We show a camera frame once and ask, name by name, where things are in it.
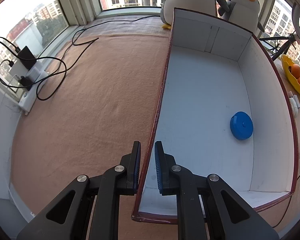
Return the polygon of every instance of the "yellow penguin foot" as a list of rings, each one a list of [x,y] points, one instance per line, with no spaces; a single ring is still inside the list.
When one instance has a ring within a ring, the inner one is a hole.
[[[171,30],[171,25],[170,24],[164,24],[164,25],[162,25],[162,28]]]

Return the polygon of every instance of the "metal screw cap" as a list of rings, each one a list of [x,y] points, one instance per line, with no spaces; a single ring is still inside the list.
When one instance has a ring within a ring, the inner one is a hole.
[[[209,179],[212,181],[218,181],[219,180],[219,176],[217,174],[211,174],[209,176]]]
[[[122,166],[122,165],[115,166],[114,170],[115,171],[123,171],[124,170],[124,166]]]
[[[181,171],[181,167],[180,167],[179,165],[173,165],[173,166],[171,167],[171,169],[172,169],[173,171]]]
[[[79,182],[84,182],[86,180],[87,180],[87,176],[86,175],[79,175],[77,177],[77,181],[79,181]]]

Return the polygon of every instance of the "penguin flipper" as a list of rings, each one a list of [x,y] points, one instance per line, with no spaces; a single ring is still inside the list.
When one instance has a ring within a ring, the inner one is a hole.
[[[265,29],[261,25],[261,23],[258,21],[258,29],[261,30],[263,33],[265,32]]]
[[[218,8],[218,14],[219,14],[220,16],[223,16],[223,14],[224,14],[225,12],[226,12],[225,9],[223,9],[221,6]]]
[[[228,6],[226,0],[216,0],[216,1],[217,1],[218,4],[220,5],[220,7],[223,8],[223,10],[224,10],[225,12],[229,12],[229,11],[230,11],[229,6]]]

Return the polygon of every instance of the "blue round container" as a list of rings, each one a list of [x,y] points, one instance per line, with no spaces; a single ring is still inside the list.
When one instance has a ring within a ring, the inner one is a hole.
[[[230,120],[230,129],[238,140],[248,139],[253,132],[252,120],[245,112],[237,112]]]

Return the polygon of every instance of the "tree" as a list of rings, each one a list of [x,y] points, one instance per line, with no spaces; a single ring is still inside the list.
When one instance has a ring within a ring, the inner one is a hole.
[[[55,18],[40,19],[37,15],[37,28],[42,36],[42,46],[46,47],[61,31],[67,27],[67,23],[63,15],[58,15]]]

